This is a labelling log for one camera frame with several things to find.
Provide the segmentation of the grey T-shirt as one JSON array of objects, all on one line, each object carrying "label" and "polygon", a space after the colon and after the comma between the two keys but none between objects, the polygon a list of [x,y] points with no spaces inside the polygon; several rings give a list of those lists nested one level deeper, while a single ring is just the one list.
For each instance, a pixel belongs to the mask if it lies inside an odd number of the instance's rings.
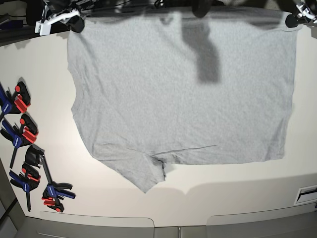
[{"label": "grey T-shirt", "polygon": [[299,27],[286,12],[186,9],[87,19],[70,32],[72,114],[90,155],[142,192],[164,164],[281,159]]}]

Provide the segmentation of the top blue red bar clamp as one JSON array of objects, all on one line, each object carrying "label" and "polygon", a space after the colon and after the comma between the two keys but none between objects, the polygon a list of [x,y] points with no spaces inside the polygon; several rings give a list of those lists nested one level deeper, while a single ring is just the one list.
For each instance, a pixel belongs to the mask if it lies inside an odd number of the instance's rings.
[{"label": "top blue red bar clamp", "polygon": [[18,115],[25,113],[31,104],[31,96],[21,77],[17,82],[13,93],[5,91],[2,84],[0,85],[0,120],[6,115]]}]

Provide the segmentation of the blue red bar clamp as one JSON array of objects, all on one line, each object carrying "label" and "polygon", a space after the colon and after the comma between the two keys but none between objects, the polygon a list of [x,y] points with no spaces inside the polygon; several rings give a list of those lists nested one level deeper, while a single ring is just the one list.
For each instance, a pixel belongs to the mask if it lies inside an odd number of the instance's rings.
[{"label": "blue red bar clamp", "polygon": [[10,183],[22,189],[26,194],[27,211],[31,211],[30,192],[39,186],[41,176],[39,172],[26,162],[23,163],[20,174],[16,174],[12,170],[9,172]]},{"label": "blue red bar clamp", "polygon": [[17,150],[20,147],[29,146],[33,144],[38,135],[38,127],[32,118],[24,113],[20,118],[20,128],[12,126],[6,119],[2,120],[1,135],[12,142],[14,147],[9,167],[12,169],[17,154]]},{"label": "blue red bar clamp", "polygon": [[5,91],[2,84],[0,85],[0,120],[6,115],[18,115],[25,113],[31,104],[31,96],[21,77],[17,82],[13,93]]}]

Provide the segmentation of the long bar clamp black pad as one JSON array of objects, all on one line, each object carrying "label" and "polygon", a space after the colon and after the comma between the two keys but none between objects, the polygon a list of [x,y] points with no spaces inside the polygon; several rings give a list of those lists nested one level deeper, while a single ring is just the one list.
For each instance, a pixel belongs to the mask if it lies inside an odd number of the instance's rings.
[{"label": "long bar clamp black pad", "polygon": [[49,171],[47,160],[45,154],[42,150],[30,146],[27,149],[25,155],[25,161],[31,166],[40,168],[40,165],[43,167],[48,184],[43,192],[42,200],[44,205],[55,210],[56,212],[63,213],[64,206],[61,203],[61,200],[64,198],[75,199],[76,194],[71,192],[72,185],[69,183],[56,183]]}]

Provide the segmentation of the white label plate on table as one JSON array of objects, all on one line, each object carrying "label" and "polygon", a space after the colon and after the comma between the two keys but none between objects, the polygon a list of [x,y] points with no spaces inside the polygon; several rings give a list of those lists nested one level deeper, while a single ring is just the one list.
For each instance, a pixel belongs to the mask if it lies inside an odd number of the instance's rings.
[{"label": "white label plate on table", "polygon": [[295,197],[294,206],[304,205],[308,203],[313,203],[317,201],[317,186],[303,187],[298,190]]}]

